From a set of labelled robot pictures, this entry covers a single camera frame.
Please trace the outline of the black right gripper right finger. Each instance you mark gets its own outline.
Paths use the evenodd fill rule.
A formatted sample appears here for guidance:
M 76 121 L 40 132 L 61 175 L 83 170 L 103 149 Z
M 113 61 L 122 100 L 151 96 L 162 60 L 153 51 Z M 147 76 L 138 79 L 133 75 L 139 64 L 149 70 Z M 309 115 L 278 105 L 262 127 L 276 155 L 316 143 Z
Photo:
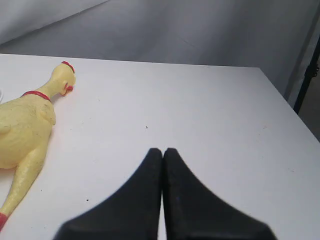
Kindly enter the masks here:
M 163 156 L 162 195 L 168 240 L 274 240 L 269 226 L 213 194 L 175 148 Z

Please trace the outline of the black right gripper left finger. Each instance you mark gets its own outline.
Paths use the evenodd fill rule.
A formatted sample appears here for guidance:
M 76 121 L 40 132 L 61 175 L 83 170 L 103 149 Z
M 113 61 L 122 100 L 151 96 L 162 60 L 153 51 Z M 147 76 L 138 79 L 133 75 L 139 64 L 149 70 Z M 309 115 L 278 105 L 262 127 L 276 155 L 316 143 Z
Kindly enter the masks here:
M 114 194 L 66 221 L 56 240 L 156 240 L 162 197 L 162 152 L 148 150 L 143 161 Z

